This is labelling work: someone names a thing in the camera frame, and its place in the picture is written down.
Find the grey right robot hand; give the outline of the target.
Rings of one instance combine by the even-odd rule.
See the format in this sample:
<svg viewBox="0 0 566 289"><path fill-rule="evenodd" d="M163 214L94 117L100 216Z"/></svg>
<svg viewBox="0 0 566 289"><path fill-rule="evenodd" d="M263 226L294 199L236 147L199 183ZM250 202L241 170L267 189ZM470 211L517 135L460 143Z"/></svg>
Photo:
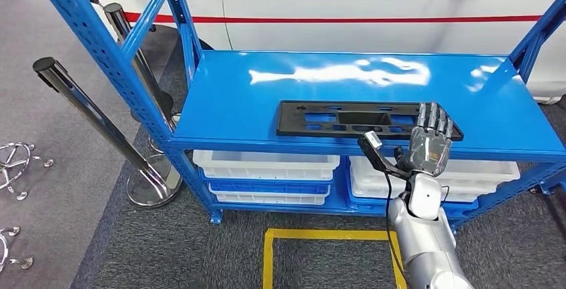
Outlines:
<svg viewBox="0 0 566 289"><path fill-rule="evenodd" d="M421 103L407 152L395 151L397 168L433 177L442 174L449 160L453 126L452 119L438 103Z"/></svg>

